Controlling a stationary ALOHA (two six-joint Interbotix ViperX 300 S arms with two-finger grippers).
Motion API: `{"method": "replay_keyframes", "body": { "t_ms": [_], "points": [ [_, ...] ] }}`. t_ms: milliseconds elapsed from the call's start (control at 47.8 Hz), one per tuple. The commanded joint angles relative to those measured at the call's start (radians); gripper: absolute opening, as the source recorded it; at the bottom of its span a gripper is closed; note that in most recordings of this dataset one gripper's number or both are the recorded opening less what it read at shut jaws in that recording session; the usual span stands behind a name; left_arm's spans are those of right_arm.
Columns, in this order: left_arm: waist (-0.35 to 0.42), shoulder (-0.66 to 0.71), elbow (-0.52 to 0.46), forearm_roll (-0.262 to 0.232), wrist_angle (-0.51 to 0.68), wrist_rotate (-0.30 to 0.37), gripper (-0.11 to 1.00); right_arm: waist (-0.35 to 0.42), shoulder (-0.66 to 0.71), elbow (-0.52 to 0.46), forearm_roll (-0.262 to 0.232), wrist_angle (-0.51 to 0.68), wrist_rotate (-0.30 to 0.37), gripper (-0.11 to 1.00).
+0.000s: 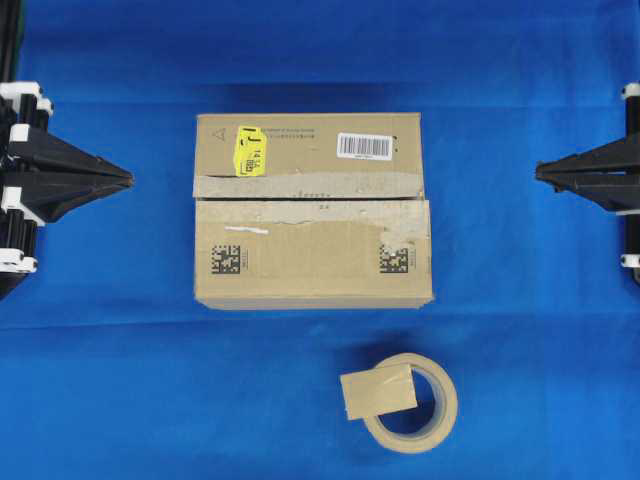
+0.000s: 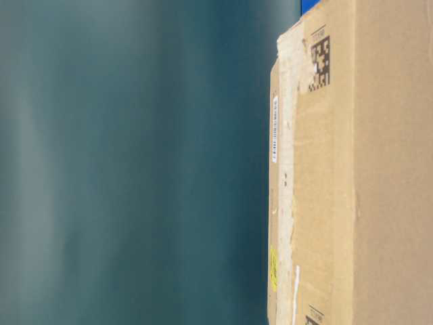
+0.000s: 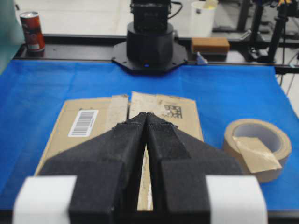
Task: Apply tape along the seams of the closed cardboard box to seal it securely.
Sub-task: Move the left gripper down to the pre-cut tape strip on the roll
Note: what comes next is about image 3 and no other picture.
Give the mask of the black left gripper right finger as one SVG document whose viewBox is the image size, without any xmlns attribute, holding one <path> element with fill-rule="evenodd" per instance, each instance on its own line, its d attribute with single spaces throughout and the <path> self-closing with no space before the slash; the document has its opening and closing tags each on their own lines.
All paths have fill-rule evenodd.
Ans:
<svg viewBox="0 0 299 224">
<path fill-rule="evenodd" d="M 209 224 L 206 175 L 242 175 L 239 162 L 152 113 L 146 134 L 154 211 L 168 223 Z"/>
</svg>

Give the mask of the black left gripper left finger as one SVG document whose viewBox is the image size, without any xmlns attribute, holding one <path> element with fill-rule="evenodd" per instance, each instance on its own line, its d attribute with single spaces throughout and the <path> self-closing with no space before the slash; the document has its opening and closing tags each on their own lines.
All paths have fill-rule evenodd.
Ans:
<svg viewBox="0 0 299 224">
<path fill-rule="evenodd" d="M 68 208 L 73 224 L 113 224 L 137 210 L 145 150 L 142 112 L 110 131 L 50 157 L 40 176 L 77 177 Z"/>
</svg>

